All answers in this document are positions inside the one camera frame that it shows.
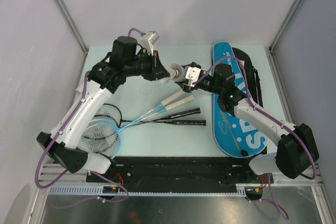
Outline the white shuttlecock tube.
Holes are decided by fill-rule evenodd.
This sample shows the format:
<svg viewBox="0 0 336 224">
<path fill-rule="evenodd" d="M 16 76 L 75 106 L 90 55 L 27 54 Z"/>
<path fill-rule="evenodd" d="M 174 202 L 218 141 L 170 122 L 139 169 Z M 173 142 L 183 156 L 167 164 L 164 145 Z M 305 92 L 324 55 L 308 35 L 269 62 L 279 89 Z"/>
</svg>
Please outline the white shuttlecock tube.
<svg viewBox="0 0 336 224">
<path fill-rule="evenodd" d="M 186 80 L 185 67 L 173 63 L 169 65 L 170 79 L 174 82 L 184 82 Z"/>
</svg>

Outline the black racket bag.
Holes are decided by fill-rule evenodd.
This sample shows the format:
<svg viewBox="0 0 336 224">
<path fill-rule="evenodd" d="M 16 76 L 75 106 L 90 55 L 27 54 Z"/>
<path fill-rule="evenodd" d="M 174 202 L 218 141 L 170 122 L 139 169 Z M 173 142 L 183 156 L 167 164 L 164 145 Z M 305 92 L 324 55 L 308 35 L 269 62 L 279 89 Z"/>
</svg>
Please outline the black racket bag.
<svg viewBox="0 0 336 224">
<path fill-rule="evenodd" d="M 232 50 L 235 57 L 238 58 L 244 66 L 248 89 L 252 99 L 260 106 L 263 106 L 260 78 L 257 69 L 253 66 L 249 55 L 238 48 L 233 47 Z"/>
</svg>

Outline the blue racket bag cover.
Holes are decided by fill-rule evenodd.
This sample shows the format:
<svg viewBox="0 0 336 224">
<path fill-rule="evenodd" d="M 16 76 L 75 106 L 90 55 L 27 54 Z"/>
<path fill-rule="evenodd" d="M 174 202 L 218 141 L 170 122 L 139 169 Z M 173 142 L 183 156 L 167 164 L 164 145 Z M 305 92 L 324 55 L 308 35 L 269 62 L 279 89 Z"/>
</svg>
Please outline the blue racket bag cover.
<svg viewBox="0 0 336 224">
<path fill-rule="evenodd" d="M 213 94 L 213 135 L 218 147 L 228 156 L 249 158 L 267 153 L 268 138 L 248 122 L 233 116 L 234 105 L 246 97 L 247 77 L 242 62 L 235 57 L 228 42 L 213 47 L 212 62 L 221 61 L 213 70 L 219 84 L 226 84 Z"/>
</svg>

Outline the white shuttlecock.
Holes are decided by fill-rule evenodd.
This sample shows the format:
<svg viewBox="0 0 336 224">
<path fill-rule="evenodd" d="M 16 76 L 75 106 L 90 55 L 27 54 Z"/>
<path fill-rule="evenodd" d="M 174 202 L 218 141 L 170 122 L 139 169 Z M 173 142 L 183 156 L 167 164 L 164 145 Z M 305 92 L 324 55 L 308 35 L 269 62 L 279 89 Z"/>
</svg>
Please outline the white shuttlecock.
<svg viewBox="0 0 336 224">
<path fill-rule="evenodd" d="M 161 79 L 159 81 L 160 84 L 167 84 L 170 81 L 176 80 L 176 78 L 179 76 L 179 72 L 177 70 L 170 70 L 169 76 Z"/>
</svg>

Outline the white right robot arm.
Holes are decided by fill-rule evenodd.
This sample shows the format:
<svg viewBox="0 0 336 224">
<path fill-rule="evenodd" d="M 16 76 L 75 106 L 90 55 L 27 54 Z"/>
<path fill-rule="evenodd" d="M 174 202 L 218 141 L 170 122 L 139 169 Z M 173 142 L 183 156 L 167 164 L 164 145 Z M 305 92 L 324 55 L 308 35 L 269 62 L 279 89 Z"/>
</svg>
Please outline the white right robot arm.
<svg viewBox="0 0 336 224">
<path fill-rule="evenodd" d="M 230 65 L 215 63 L 203 71 L 196 63 L 170 65 L 170 78 L 184 92 L 201 89 L 218 95 L 217 103 L 223 112 L 248 122 L 266 135 L 277 147 L 275 153 L 257 155 L 242 169 L 243 179 L 254 183 L 261 174 L 281 172 L 288 178 L 302 176 L 316 179 L 319 153 L 311 128 L 278 119 L 255 103 L 249 91 L 235 85 L 235 74 Z"/>
</svg>

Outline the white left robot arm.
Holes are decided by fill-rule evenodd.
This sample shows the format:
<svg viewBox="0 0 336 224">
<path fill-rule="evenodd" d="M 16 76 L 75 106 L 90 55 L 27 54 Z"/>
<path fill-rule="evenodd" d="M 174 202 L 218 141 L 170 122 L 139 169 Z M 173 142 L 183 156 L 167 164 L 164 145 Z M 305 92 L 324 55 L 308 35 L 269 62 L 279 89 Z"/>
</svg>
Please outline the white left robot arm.
<svg viewBox="0 0 336 224">
<path fill-rule="evenodd" d="M 113 42 L 107 58 L 85 74 L 81 94 L 64 118 L 50 133 L 39 133 L 37 141 L 44 148 L 43 156 L 49 155 L 71 173 L 96 172 L 105 182 L 115 178 L 116 169 L 109 158 L 82 151 L 78 143 L 96 112 L 128 77 L 156 81 L 169 76 L 154 50 L 157 40 L 157 33 L 150 31 L 140 39 L 120 36 Z"/>
</svg>

